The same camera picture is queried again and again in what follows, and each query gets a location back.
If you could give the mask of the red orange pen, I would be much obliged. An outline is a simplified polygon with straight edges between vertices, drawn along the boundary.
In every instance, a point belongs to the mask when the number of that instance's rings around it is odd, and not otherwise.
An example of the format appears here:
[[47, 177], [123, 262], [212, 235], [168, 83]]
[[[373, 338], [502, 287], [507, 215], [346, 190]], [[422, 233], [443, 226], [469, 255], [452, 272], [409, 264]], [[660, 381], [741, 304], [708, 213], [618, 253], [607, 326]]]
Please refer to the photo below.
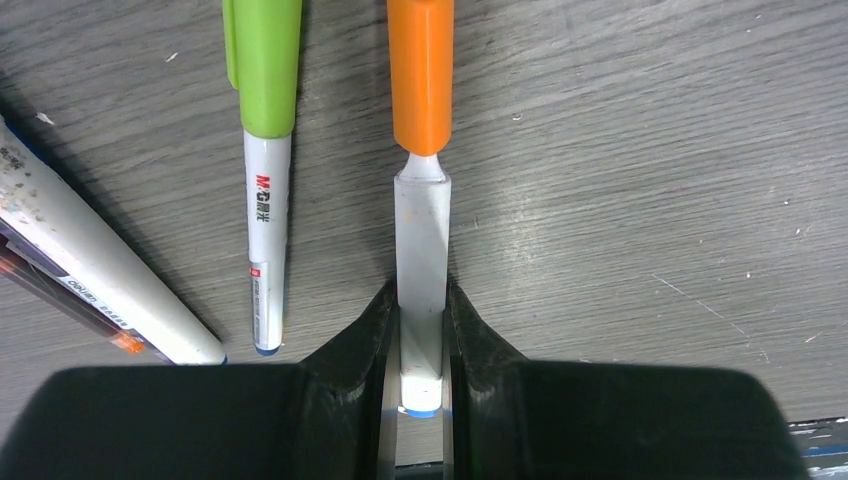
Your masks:
[[1, 237], [1, 275], [32, 293], [40, 300], [128, 354], [139, 354], [145, 350], [142, 341], [108, 320], [56, 280], [39, 271], [8, 246], [8, 239]]

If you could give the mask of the green pen cap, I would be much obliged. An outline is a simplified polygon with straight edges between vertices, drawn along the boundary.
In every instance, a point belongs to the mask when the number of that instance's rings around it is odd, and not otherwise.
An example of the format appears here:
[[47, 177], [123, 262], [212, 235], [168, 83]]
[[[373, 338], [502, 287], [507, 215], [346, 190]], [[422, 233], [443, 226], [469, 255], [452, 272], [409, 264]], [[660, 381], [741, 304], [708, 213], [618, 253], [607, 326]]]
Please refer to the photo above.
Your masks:
[[301, 0], [224, 0], [226, 69], [245, 130], [263, 139], [294, 129]]

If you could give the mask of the white marker blue tip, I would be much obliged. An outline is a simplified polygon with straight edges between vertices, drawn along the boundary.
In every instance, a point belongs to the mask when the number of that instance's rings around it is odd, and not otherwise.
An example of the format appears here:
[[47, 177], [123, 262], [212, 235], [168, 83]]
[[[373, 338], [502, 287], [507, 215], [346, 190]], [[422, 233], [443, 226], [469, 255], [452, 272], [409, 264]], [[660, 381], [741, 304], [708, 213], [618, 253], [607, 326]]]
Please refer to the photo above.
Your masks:
[[435, 155], [411, 153], [394, 178], [401, 410], [431, 418], [442, 407], [452, 183]]

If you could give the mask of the orange pen cap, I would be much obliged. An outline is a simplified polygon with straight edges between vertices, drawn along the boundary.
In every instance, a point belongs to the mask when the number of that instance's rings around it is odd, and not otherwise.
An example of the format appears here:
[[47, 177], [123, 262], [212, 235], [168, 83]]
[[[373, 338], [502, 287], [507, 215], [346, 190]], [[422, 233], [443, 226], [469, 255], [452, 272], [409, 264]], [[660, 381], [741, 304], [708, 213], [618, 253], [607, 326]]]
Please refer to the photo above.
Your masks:
[[452, 132], [454, 2], [387, 2], [393, 133], [418, 156], [440, 152]]

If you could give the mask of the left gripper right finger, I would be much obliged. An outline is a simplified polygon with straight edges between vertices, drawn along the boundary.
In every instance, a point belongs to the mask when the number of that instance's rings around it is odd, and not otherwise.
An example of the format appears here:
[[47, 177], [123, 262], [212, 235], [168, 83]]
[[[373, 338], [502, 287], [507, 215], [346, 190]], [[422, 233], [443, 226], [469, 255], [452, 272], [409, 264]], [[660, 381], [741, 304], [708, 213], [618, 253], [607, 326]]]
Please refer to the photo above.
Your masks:
[[804, 479], [770, 392], [736, 370], [527, 358], [456, 285], [445, 310], [449, 479]]

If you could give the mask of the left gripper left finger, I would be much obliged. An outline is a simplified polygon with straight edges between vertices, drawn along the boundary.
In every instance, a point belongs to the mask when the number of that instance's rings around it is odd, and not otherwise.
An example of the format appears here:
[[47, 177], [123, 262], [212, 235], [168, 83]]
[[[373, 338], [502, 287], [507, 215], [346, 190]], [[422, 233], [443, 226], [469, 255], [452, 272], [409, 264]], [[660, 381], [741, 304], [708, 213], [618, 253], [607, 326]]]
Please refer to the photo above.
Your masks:
[[53, 374], [1, 448], [5, 479], [391, 479], [395, 285], [296, 363]]

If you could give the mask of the white marker blue end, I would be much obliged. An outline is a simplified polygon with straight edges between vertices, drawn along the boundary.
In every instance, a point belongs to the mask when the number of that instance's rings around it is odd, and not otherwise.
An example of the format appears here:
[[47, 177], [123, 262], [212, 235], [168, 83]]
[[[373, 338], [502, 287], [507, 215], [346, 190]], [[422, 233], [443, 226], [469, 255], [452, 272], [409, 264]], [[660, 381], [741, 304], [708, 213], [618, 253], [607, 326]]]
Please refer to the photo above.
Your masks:
[[1, 224], [90, 288], [178, 365], [221, 365], [222, 343], [120, 236], [1, 124]]

